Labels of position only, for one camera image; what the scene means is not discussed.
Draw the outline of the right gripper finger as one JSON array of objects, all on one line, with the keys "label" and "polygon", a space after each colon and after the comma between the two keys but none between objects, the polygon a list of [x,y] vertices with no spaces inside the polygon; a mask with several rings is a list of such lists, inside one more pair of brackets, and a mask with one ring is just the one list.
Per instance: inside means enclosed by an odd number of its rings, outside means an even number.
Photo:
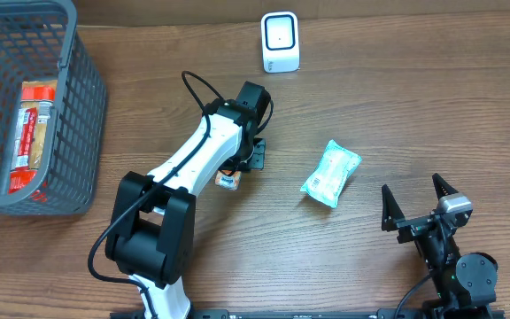
[{"label": "right gripper finger", "polygon": [[382,187],[382,230],[398,230],[398,225],[406,220],[389,186]]},{"label": "right gripper finger", "polygon": [[458,193],[458,191],[452,187],[439,173],[432,175],[432,182],[434,184],[438,200]]}]

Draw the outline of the orange tissue pack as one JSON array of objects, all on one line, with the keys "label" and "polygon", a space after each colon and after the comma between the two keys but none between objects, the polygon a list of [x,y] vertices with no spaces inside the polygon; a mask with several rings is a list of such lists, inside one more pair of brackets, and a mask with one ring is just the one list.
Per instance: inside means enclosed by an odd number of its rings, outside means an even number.
[{"label": "orange tissue pack", "polygon": [[238,189],[242,173],[240,171],[220,170],[214,179],[216,185],[221,188],[235,191]]}]

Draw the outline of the teal wet wipes pack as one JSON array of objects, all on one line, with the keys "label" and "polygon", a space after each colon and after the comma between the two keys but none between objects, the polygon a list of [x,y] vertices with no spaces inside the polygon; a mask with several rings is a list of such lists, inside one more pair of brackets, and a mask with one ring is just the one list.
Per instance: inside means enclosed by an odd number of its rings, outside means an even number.
[{"label": "teal wet wipes pack", "polygon": [[337,208],[340,194],[362,158],[330,140],[315,170],[300,188],[311,198]]}]

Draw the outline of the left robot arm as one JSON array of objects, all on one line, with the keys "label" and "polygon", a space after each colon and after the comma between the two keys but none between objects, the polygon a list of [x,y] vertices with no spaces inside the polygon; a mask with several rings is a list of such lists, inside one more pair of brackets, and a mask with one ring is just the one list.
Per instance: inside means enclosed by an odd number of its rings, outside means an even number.
[{"label": "left robot arm", "polygon": [[197,130],[167,162],[120,181],[104,249],[141,294],[144,307],[130,317],[189,317],[182,274],[192,254],[197,196],[219,170],[263,167],[258,134],[272,109],[266,89],[245,82],[236,98],[205,105]]}]

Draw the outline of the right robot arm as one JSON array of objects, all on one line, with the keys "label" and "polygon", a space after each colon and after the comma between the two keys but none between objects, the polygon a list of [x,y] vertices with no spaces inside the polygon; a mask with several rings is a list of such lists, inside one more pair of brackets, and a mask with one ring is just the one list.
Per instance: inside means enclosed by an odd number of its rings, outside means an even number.
[{"label": "right robot arm", "polygon": [[[498,263],[487,253],[461,254],[453,235],[467,225],[473,204],[439,174],[432,175],[437,206],[427,216],[406,219],[388,185],[382,187],[382,230],[398,233],[400,244],[415,243],[428,274],[387,311],[392,318],[503,318],[503,310],[493,310],[496,301]],[[405,304],[426,282],[432,281],[435,300],[420,308]]]}]

